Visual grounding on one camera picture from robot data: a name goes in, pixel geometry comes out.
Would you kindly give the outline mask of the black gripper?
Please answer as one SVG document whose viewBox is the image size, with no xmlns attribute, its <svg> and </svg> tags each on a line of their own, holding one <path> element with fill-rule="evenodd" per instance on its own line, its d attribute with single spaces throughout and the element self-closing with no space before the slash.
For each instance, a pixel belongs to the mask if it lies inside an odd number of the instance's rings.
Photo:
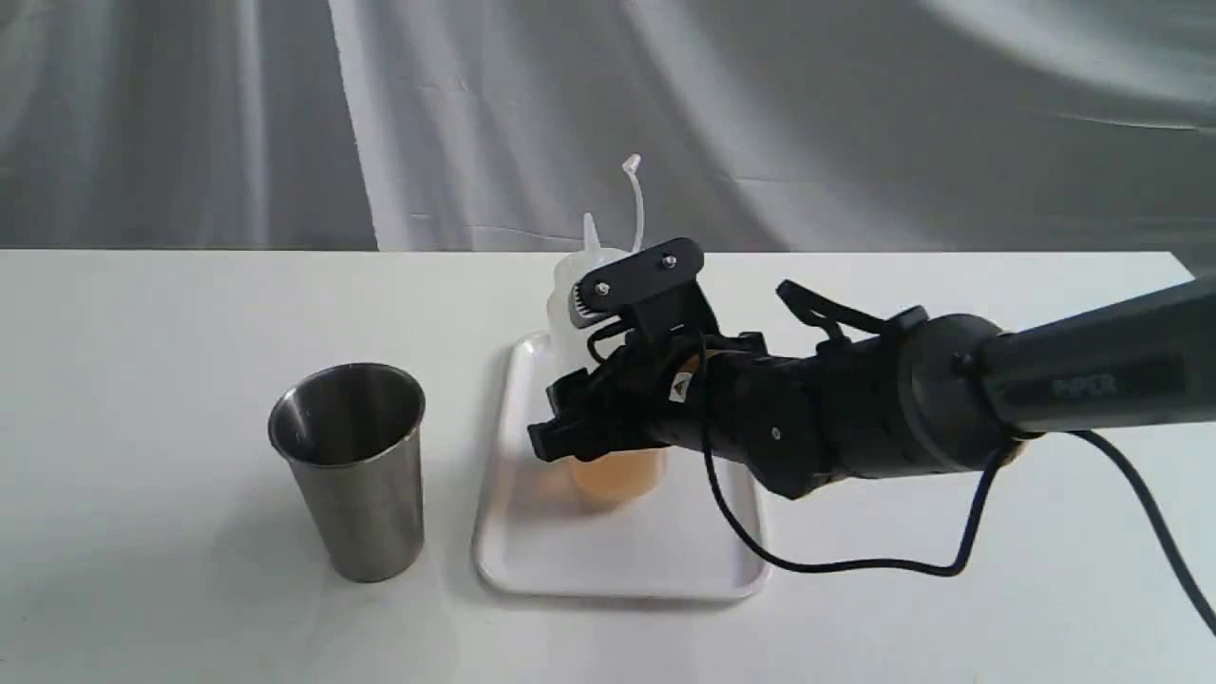
<svg viewBox="0 0 1216 684">
<path fill-rule="evenodd" d="M 568 315 L 575 329 L 592 331 L 589 355 L 623 333 L 655 347 L 681 333 L 720 336 L 696 281 L 704 265 L 699 243 L 677 237 L 578 277 Z M 528 426 L 531 452 L 542 462 L 595 462 L 664 443 L 699 450 L 708 431 L 713 456 L 745 466 L 790 501 L 840 480 L 929 473 L 931 460 L 912 445 L 896 389 L 896 347 L 927 320 L 923 309 L 907 309 L 877 336 L 824 341 L 807 358 L 711 351 L 705 369 L 693 344 L 686 368 L 659 389 L 663 368 L 569 372 L 546 389 L 553 416 Z"/>
</svg>

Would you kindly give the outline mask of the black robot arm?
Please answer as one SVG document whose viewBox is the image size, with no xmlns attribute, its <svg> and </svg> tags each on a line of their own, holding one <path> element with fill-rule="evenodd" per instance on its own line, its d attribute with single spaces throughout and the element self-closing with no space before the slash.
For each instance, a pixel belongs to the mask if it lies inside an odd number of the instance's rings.
<svg viewBox="0 0 1216 684">
<path fill-rule="evenodd" d="M 786 280 L 777 297 L 826 335 L 795 358 L 717 330 L 704 263 L 669 239 L 565 291 L 574 325 L 624 342 L 547 387 L 537 459 L 706 447 L 796 501 L 846 478 L 983 471 L 1049 432 L 1214 420 L 1211 277 L 1017 332 L 922 307 L 882 319 Z"/>
</svg>

